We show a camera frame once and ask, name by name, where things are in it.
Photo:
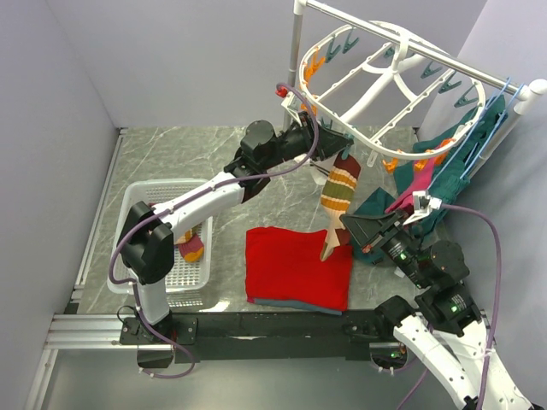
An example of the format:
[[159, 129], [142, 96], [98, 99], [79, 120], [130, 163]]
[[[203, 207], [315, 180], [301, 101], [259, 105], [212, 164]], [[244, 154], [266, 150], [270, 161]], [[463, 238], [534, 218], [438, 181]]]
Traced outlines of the maroon purple striped sock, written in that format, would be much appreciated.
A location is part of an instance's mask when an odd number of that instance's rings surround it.
[[204, 253], [204, 244], [194, 227], [181, 236], [176, 242], [175, 247], [181, 257], [188, 263], [198, 262], [202, 259]]

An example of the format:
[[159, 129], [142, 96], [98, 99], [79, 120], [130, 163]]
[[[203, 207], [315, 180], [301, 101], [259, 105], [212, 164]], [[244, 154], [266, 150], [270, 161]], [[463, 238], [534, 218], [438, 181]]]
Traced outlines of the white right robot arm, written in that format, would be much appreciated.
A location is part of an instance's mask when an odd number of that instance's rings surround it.
[[373, 334], [405, 345], [441, 383], [458, 409], [535, 409], [520, 391], [488, 336], [486, 322], [463, 280], [469, 274], [459, 244], [422, 248], [403, 226], [403, 211], [340, 220], [363, 253], [382, 251], [422, 292], [416, 307], [393, 296], [375, 310]]

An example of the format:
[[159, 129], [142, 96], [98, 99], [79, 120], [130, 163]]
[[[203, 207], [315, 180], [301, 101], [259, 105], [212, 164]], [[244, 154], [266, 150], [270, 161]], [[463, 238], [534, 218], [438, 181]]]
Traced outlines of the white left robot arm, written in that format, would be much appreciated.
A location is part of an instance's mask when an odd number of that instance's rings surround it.
[[111, 260], [122, 261], [132, 272], [127, 282], [144, 317], [142, 335], [151, 343], [161, 343], [170, 335], [165, 278], [174, 267], [176, 240], [206, 219], [258, 195], [271, 178], [282, 174], [279, 165], [295, 158], [324, 161], [352, 144], [351, 138], [307, 115], [281, 133], [269, 122], [257, 120], [244, 130], [233, 160], [211, 180], [153, 207], [144, 202], [133, 205]]

